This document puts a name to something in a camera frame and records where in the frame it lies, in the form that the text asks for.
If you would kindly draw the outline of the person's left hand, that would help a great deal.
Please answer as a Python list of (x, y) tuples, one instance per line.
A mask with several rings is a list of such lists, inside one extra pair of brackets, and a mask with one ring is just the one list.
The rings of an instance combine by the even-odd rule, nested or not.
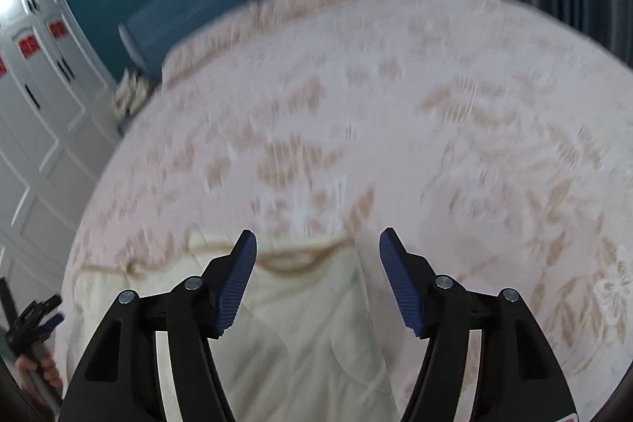
[(46, 346), (42, 348), (42, 354), (38, 361), (29, 359), (21, 354), (16, 362), (15, 367), (19, 378), (21, 378), (21, 388), (32, 395), (38, 393), (33, 381), (30, 378), (31, 372), (41, 371), (45, 380), (56, 390), (61, 391), (63, 382), (57, 369), (56, 362)]

